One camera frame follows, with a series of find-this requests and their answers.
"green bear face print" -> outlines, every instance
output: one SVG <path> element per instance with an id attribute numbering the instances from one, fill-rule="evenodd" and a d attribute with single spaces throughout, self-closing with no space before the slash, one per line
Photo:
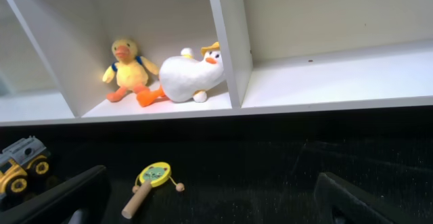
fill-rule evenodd
<path id="1" fill-rule="evenodd" d="M 151 166 L 149 168 L 149 170 L 147 170 L 144 173 L 144 180 L 149 180 L 149 179 L 151 181 L 157 180 L 157 179 L 159 179 L 160 177 L 163 176 L 163 174 L 165 173 L 166 170 L 167 170 L 167 168 L 153 167 L 153 166 Z"/>

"duck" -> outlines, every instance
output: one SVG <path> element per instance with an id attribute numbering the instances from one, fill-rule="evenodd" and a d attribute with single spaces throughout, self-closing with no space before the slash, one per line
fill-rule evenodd
<path id="1" fill-rule="evenodd" d="M 160 69 L 160 87 L 138 93 L 140 106 L 146 107 L 159 97 L 173 102 L 186 102 L 191 98 L 198 103 L 205 102 L 207 90 L 223 82 L 225 75 L 219 42 L 203 47 L 201 53 L 202 61 L 193 58 L 190 48 L 182 49 L 180 56 L 165 60 Z"/>
<path id="2" fill-rule="evenodd" d="M 158 75 L 159 68 L 157 65 L 143 56 L 138 56 L 137 44 L 130 39 L 116 40 L 113 42 L 111 50 L 117 61 L 107 68 L 102 81 L 110 83 L 116 76 L 119 89 L 107 94 L 107 100 L 119 102 L 128 91 L 136 94 L 148 91 L 149 88 L 146 87 L 146 84 L 149 76 L 144 67 L 152 74 Z"/>

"black floor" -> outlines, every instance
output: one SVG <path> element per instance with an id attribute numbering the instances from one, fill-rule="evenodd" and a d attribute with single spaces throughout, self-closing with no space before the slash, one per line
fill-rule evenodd
<path id="1" fill-rule="evenodd" d="M 60 179 L 105 165 L 113 190 L 103 223 L 320 223 L 313 190 L 325 171 L 399 208 L 413 223 L 432 222 L 431 122 L 395 120 L 399 114 L 409 119 L 426 114 L 410 110 L 3 128 L 0 133 L 2 144 L 29 134 L 39 137 L 53 153 Z M 383 122 L 368 120 L 369 113 Z M 134 219 L 123 219 L 120 212 L 137 174 L 158 161 L 172 166 L 173 178 L 186 190 L 178 193 L 167 182 L 152 190 Z"/>

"yellow and gray toy truck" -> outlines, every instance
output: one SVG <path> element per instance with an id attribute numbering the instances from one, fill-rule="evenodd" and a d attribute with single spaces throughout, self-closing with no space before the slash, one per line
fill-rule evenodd
<path id="1" fill-rule="evenodd" d="M 0 200 L 24 193 L 28 174 L 38 177 L 49 172 L 49 152 L 36 137 L 20 139 L 0 154 Z"/>

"yellow duck plush toy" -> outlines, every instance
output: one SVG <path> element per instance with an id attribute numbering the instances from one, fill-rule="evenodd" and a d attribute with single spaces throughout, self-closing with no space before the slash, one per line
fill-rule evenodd
<path id="1" fill-rule="evenodd" d="M 146 87 L 149 76 L 144 67 L 155 75 L 158 75 L 159 69 L 146 58 L 137 56 L 137 44 L 129 39 L 120 39 L 113 43 L 111 50 L 117 62 L 106 70 L 102 81 L 109 83 L 116 75 L 117 85 L 120 88 L 116 92 L 107 94 L 107 99 L 111 102 L 119 102 L 127 91 L 139 93 L 149 90 Z"/>

